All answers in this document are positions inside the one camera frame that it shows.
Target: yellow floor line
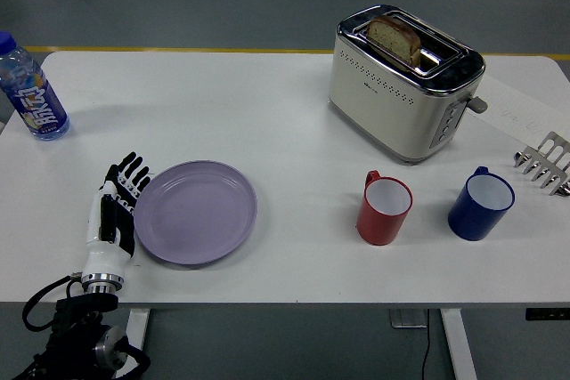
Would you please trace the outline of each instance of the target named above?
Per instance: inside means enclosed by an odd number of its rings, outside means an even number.
[[[131,53],[317,53],[331,54],[331,49],[256,49],[256,48],[161,48],[151,46],[26,46],[32,53],[57,53],[60,51],[131,52]],[[484,53],[484,55],[540,56],[555,61],[570,61],[567,53]]]

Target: toast rack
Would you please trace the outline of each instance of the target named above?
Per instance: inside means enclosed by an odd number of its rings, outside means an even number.
[[[566,170],[570,167],[570,142],[555,132],[542,140],[538,149],[527,146],[515,154],[515,168],[526,164],[523,174],[534,172],[532,182],[544,177],[541,189],[554,184],[550,195],[570,196],[570,182]]]

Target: blue mug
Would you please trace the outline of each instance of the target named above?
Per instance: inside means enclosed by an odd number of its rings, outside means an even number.
[[[512,187],[499,175],[480,166],[467,179],[447,221],[460,238],[481,240],[514,203]]]

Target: red mug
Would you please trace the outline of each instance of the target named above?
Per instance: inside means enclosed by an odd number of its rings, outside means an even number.
[[[403,182],[370,171],[356,220],[358,233],[369,244],[389,244],[402,227],[412,201],[411,191]]]

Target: floor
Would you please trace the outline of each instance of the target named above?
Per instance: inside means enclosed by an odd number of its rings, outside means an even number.
[[[481,53],[548,55],[570,78],[570,0],[0,0],[0,28],[38,61],[58,49],[330,51],[342,19],[381,3]],[[11,114],[0,97],[0,122]],[[24,328],[21,307],[0,306],[0,369],[10,378],[47,340]],[[432,309],[426,378],[453,379]],[[34,316],[52,314],[45,304]],[[126,316],[121,309],[105,320]],[[522,307],[475,306],[463,317],[477,378],[567,378],[570,323],[527,322]],[[143,378],[421,379],[427,348],[427,330],[392,328],[386,307],[197,304],[152,313]]]

